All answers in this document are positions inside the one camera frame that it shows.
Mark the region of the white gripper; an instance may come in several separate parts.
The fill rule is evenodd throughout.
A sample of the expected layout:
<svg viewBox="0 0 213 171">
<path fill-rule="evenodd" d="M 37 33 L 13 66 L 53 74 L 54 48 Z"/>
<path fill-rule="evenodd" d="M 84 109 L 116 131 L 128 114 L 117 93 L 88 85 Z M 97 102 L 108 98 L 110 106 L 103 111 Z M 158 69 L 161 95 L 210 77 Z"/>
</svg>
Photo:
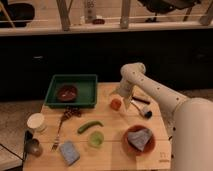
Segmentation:
<svg viewBox="0 0 213 171">
<path fill-rule="evenodd" d="M 126 79 L 122 78 L 119 85 L 113 91 L 114 94 L 118 94 L 123 97 L 123 103 L 125 109 L 127 110 L 131 104 L 131 96 L 133 92 L 134 85 L 127 81 Z"/>
</svg>

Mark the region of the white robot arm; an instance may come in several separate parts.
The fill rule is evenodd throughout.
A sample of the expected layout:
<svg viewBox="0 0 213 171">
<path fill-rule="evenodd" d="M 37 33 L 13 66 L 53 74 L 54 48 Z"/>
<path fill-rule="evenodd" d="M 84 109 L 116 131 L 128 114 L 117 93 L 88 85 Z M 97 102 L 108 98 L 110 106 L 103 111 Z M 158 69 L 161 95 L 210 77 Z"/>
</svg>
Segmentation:
<svg viewBox="0 0 213 171">
<path fill-rule="evenodd" d="M 145 75 L 143 63 L 121 67 L 114 90 L 129 108 L 133 88 L 139 87 L 174 116 L 171 171 L 213 171 L 213 102 L 189 98 Z"/>
</svg>

